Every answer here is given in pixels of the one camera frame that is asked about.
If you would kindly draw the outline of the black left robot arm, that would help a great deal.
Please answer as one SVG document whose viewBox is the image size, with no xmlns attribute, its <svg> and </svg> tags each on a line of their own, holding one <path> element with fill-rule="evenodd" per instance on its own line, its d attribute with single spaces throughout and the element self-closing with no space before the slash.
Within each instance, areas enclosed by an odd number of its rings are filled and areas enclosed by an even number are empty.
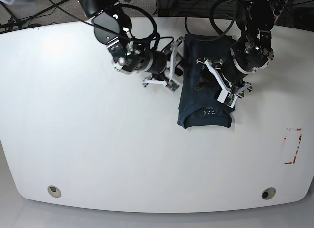
<svg viewBox="0 0 314 228">
<path fill-rule="evenodd" d="M 236 23 L 241 31 L 238 40 L 227 36 L 230 26 L 221 30 L 214 20 L 216 8 L 225 2 L 234 3 L 231 23 Z M 217 37 L 201 37 L 195 34 L 191 34 L 191 37 L 202 42 L 224 39 L 229 47 L 225 61 L 220 64 L 208 61 L 203 65 L 196 88 L 200 89 L 204 84 L 218 84 L 218 99 L 222 103 L 243 98 L 245 91 L 253 90 L 252 85 L 244 78 L 266 68 L 274 58 L 271 47 L 274 18 L 270 3 L 268 0 L 217 0 L 210 8 L 209 21 L 217 32 Z"/>
</svg>

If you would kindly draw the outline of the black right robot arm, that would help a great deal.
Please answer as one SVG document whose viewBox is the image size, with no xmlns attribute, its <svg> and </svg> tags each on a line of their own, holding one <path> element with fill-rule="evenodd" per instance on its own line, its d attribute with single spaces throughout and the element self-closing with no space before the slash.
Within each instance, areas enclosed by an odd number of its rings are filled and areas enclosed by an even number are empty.
<svg viewBox="0 0 314 228">
<path fill-rule="evenodd" d="M 183 39 L 170 42 L 159 51 L 161 36 L 157 24 L 150 14 L 118 0 L 78 0 L 86 17 L 91 19 L 96 39 L 105 44 L 112 55 L 116 70 L 125 74 L 147 72 L 159 81 L 170 81 L 166 71 L 174 67 L 174 73 L 181 76 L 189 68 L 188 60 L 175 51 Z M 146 38 L 135 38 L 132 33 L 131 19 L 123 8 L 141 12 L 153 26 L 152 33 Z"/>
</svg>

